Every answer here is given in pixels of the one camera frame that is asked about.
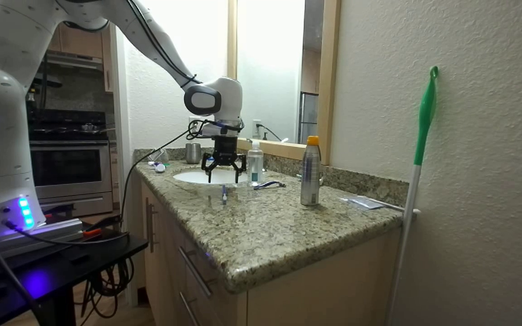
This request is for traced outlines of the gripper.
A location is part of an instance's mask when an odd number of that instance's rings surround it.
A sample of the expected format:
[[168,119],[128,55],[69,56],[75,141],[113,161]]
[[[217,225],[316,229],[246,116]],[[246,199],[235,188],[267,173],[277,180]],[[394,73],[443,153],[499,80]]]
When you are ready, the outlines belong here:
[[235,183],[240,182],[240,176],[247,171],[247,156],[237,154],[238,138],[215,136],[213,153],[203,153],[201,169],[212,183],[212,171],[219,165],[230,165],[235,172]]

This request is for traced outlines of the silver cup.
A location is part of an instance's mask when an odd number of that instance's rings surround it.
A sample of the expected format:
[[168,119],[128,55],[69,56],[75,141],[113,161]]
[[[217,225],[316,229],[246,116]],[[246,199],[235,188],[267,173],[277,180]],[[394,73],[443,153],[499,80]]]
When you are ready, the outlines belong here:
[[185,158],[187,164],[199,164],[202,160],[202,148],[199,143],[186,143]]

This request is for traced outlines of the clear pump bottle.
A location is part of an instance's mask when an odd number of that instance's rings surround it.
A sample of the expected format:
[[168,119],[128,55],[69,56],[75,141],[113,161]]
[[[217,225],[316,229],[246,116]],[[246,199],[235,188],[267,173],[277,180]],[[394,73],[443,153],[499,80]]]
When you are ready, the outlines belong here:
[[262,183],[264,172],[264,153],[258,140],[252,142],[252,148],[248,150],[246,155],[248,180],[251,186],[256,187]]

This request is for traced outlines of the white sink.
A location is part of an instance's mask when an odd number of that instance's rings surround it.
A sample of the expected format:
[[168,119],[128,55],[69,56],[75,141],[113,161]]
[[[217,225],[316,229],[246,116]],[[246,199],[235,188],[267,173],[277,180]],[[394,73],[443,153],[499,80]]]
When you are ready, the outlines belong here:
[[234,170],[214,169],[211,175],[203,170],[187,170],[174,175],[176,180],[195,184],[238,184],[248,182],[246,173],[236,174]]

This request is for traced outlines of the silver spray can orange cap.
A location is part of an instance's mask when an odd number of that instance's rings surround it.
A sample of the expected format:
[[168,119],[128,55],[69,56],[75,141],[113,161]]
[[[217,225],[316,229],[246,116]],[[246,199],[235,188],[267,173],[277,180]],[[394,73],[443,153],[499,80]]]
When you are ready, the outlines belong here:
[[300,203],[303,206],[319,204],[320,169],[319,136],[311,135],[307,137],[306,150],[302,159]]

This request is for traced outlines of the wood framed mirror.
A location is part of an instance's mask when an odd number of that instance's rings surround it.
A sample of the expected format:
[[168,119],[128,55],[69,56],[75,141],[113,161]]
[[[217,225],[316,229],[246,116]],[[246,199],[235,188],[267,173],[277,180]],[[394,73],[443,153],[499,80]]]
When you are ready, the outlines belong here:
[[303,87],[317,95],[315,131],[330,165],[342,0],[228,0],[228,74],[244,87],[240,151],[261,125],[261,149],[301,160]]

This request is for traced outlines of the clear plastic packet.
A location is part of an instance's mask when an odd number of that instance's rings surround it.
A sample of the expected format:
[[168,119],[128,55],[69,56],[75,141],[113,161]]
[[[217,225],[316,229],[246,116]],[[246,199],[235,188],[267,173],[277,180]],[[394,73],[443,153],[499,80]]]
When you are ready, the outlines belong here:
[[392,209],[392,210],[400,212],[400,213],[405,212],[405,208],[403,208],[403,207],[395,206],[395,205],[389,204],[387,202],[375,200],[375,199],[367,197],[367,196],[340,197],[339,199],[342,202],[348,203],[350,205],[354,205],[356,207],[359,207],[360,209],[365,209],[365,210],[387,208],[387,209]]

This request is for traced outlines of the stainless steel oven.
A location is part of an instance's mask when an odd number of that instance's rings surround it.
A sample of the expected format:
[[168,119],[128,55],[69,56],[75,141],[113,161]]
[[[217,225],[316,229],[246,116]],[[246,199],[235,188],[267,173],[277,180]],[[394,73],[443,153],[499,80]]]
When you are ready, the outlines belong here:
[[34,183],[46,217],[82,217],[113,209],[106,114],[29,109]]

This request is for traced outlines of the oven door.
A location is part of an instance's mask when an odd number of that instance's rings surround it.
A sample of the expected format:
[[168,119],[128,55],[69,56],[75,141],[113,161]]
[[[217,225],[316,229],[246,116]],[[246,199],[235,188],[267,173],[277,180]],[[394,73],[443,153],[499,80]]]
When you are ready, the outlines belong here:
[[30,146],[39,199],[99,194],[112,190],[108,146]]

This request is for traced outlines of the range hood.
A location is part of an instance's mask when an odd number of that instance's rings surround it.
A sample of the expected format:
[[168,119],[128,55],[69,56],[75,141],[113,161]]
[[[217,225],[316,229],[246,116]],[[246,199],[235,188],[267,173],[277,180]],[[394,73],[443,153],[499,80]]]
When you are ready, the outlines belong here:
[[83,56],[80,54],[63,53],[54,50],[48,50],[46,52],[46,57],[48,62],[52,64],[94,69],[100,72],[104,70],[103,60],[101,58]]

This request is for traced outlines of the wooden kitchen cabinets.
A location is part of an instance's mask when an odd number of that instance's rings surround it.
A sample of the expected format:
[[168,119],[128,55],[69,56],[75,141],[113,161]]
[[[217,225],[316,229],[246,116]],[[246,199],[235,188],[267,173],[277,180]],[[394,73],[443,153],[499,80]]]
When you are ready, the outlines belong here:
[[100,32],[91,33],[71,29],[65,24],[60,24],[54,32],[48,50],[101,58],[104,65],[104,70],[102,71],[104,74],[104,89],[108,93],[113,93],[114,72],[111,37],[110,27],[106,27]]

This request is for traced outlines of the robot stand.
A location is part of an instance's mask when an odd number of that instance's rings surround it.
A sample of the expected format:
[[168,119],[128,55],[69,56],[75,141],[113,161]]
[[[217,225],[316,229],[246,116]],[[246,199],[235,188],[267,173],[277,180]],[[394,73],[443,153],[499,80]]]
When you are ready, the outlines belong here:
[[[116,239],[107,230],[108,243],[86,246],[48,246],[40,252],[12,257],[8,265],[42,308],[46,326],[78,326],[75,285],[147,248],[147,240],[134,235]],[[19,317],[30,305],[0,268],[0,325]]]

